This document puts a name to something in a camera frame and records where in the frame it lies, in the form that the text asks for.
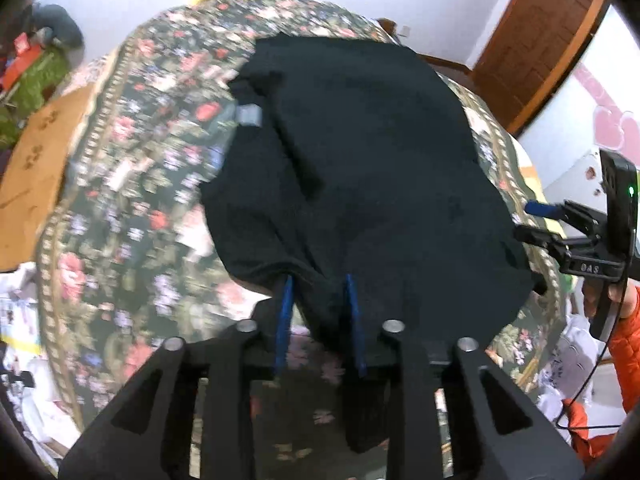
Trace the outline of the right hand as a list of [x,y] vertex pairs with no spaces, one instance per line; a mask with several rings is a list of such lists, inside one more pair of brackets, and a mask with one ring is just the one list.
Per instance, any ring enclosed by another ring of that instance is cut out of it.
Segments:
[[[622,320],[630,318],[637,310],[639,283],[635,280],[628,280],[626,284],[608,285],[608,299],[616,307],[618,317]],[[582,283],[582,296],[584,297],[585,316],[590,320],[596,315],[599,298],[603,284],[592,278],[587,278]]]

